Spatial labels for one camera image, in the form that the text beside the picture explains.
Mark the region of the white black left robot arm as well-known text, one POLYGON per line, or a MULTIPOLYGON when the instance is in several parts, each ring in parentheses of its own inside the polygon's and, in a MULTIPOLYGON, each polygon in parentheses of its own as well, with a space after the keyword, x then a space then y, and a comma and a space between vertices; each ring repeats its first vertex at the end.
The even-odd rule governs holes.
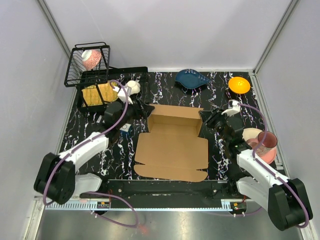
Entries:
POLYGON ((74 147, 59 154, 49 152, 42 160, 33 189, 60 205, 73 196, 91 192, 97 198, 108 193, 108 186, 96 173, 78 175, 91 158, 104 152, 119 137, 121 128, 131 120, 147 119, 153 105, 133 100, 131 104, 115 101, 106 106, 98 128, 74 147))

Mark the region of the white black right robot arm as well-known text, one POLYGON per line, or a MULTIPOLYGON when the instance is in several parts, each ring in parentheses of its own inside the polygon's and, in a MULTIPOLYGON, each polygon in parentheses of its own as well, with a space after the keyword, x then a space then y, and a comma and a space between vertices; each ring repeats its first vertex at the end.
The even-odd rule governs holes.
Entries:
POLYGON ((229 177, 228 195, 235 199, 244 195, 255 201, 280 231, 307 227, 313 212, 304 183, 281 174, 254 152, 243 137, 244 123, 236 111, 218 108, 201 110, 199 114, 204 125, 224 140, 228 158, 248 173, 239 171, 229 177))

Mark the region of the brown cardboard box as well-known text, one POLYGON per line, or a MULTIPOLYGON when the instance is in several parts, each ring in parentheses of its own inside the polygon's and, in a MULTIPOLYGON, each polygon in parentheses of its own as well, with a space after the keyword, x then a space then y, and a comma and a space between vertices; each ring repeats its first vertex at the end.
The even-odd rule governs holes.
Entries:
POLYGON ((138 136, 133 167, 141 177, 202 182, 209 166, 209 144, 199 136, 201 108, 155 104, 148 131, 138 136))

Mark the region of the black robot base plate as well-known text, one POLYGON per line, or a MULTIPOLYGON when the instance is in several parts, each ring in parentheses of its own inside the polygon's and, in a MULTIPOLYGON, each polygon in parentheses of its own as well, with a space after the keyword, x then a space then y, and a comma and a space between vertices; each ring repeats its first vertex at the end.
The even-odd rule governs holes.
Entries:
POLYGON ((177 180, 120 180, 110 179, 102 184, 99 193, 106 193, 129 198, 133 196, 191 196, 211 199, 228 199, 233 201, 250 200, 232 188, 225 180, 204 180, 187 182, 177 180))

